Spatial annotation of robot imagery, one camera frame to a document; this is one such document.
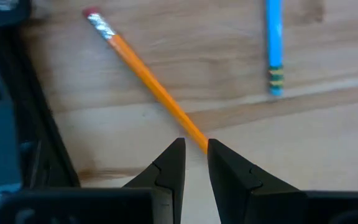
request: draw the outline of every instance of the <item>blue pencil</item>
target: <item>blue pencil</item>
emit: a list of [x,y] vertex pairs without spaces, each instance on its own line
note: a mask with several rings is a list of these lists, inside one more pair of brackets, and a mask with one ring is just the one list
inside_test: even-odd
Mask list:
[[266,0],[266,11],[270,93],[281,96],[284,81],[282,0]]

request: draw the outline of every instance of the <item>wooden surface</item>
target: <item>wooden surface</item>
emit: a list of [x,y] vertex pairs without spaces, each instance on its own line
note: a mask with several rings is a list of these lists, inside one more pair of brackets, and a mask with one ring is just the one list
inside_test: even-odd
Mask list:
[[[52,1],[23,36],[83,185],[120,186],[185,136],[82,18],[98,5],[208,137],[300,189],[358,190],[358,0],[284,2],[275,100],[262,0]],[[186,144],[183,222],[219,223],[206,157]]]

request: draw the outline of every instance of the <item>wooden table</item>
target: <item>wooden table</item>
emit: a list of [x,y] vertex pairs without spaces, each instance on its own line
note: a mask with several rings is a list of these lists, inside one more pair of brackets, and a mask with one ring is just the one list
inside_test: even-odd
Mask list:
[[[82,17],[98,5],[208,137],[299,189],[358,190],[358,0],[285,0],[280,100],[263,0],[52,4],[23,35],[84,186],[120,186],[186,136]],[[183,223],[219,223],[206,156],[186,144]]]

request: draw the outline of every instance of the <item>pink eraser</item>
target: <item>pink eraser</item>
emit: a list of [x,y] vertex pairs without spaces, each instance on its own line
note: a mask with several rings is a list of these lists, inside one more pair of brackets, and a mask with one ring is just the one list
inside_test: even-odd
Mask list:
[[100,10],[98,7],[87,7],[86,9],[82,10],[82,14],[85,17],[88,17],[90,14],[96,14],[99,12],[100,12]]

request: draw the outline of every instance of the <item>yellow pencil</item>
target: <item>yellow pencil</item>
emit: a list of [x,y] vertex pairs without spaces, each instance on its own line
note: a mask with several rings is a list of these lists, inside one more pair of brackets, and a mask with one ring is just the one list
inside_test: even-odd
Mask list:
[[187,114],[180,108],[178,103],[157,81],[149,68],[141,61],[135,52],[128,46],[125,40],[117,34],[101,16],[97,7],[87,8],[83,11],[84,16],[94,25],[96,30],[116,50],[116,52],[131,67],[135,74],[144,82],[154,96],[171,112],[191,137],[199,144],[201,150],[207,154],[208,140],[195,126]]

